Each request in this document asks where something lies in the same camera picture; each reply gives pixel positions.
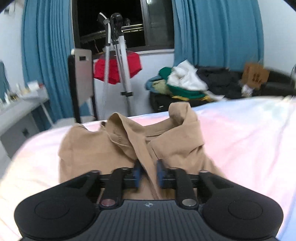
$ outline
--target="curtain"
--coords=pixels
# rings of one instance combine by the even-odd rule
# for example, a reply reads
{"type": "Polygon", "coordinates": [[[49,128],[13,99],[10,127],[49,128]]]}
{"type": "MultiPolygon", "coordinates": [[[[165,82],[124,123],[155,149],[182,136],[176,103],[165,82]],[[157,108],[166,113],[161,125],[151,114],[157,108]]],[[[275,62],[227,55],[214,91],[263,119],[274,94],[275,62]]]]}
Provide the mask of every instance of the curtain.
{"type": "MultiPolygon", "coordinates": [[[[71,0],[26,0],[22,20],[22,66],[25,84],[45,85],[53,121],[73,117],[67,58],[74,48],[71,0]]],[[[87,104],[81,115],[89,115],[87,104]]],[[[41,109],[33,113],[39,129],[50,127],[41,109]]]]}
{"type": "Polygon", "coordinates": [[[0,99],[2,99],[3,102],[4,102],[4,94],[9,89],[10,89],[9,83],[5,75],[5,66],[4,66],[4,63],[0,61],[0,99]]]}
{"type": "Polygon", "coordinates": [[[263,27],[257,0],[173,0],[174,65],[243,70],[263,63],[263,27]]]}

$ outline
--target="beige clothing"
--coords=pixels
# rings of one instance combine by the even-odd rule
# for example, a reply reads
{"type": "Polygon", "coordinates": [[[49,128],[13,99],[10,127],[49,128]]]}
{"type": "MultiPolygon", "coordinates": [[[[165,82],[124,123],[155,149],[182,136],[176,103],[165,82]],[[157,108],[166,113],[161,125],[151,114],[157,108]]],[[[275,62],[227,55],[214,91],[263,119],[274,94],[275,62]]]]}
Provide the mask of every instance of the beige clothing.
{"type": "Polygon", "coordinates": [[[83,125],[71,128],[60,151],[60,181],[65,182],[97,169],[109,174],[116,168],[133,167],[139,159],[147,178],[143,177],[137,193],[126,193],[130,199],[173,198],[171,192],[158,187],[156,161],[163,159],[168,167],[178,167],[189,174],[206,169],[222,175],[203,150],[200,124],[195,112],[185,102],[172,103],[169,118],[141,126],[114,113],[99,131],[88,131],[83,125]]]}

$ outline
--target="brown box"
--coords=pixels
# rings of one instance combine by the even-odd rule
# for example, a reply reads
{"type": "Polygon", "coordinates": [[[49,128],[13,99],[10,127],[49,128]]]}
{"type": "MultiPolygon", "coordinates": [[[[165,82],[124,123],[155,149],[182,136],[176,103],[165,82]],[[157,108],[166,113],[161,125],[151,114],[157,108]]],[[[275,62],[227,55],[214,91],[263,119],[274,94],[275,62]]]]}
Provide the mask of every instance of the brown box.
{"type": "Polygon", "coordinates": [[[246,63],[242,75],[242,83],[250,88],[259,90],[261,84],[266,83],[269,77],[269,71],[264,69],[261,64],[246,63]]]}

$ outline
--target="gray ribbed panel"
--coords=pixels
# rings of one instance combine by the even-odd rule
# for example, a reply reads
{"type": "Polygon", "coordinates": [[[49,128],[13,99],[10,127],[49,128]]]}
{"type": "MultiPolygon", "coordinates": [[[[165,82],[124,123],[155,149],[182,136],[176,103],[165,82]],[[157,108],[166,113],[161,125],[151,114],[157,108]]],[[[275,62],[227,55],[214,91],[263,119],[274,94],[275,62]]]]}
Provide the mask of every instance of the gray ribbed panel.
{"type": "Polygon", "coordinates": [[[86,232],[67,241],[230,241],[211,230],[197,211],[174,200],[132,201],[103,211],[86,232]]]}

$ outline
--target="pastel tie-dye bed sheet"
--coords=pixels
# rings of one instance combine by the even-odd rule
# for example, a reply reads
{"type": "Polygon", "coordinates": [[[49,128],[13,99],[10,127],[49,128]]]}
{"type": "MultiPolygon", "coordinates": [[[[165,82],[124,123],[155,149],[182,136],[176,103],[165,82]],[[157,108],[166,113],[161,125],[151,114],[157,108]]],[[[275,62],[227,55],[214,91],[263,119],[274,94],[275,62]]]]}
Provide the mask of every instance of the pastel tie-dye bed sheet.
{"type": "MultiPolygon", "coordinates": [[[[231,181],[276,200],[284,212],[277,238],[296,240],[296,99],[252,98],[193,109],[208,156],[231,181]]],[[[150,125],[168,118],[168,113],[132,118],[150,125]]],[[[96,131],[99,122],[85,126],[96,131]]],[[[58,149],[69,129],[42,132],[14,156],[0,183],[1,241],[21,238],[13,218],[20,201],[58,184],[58,149]]]]}

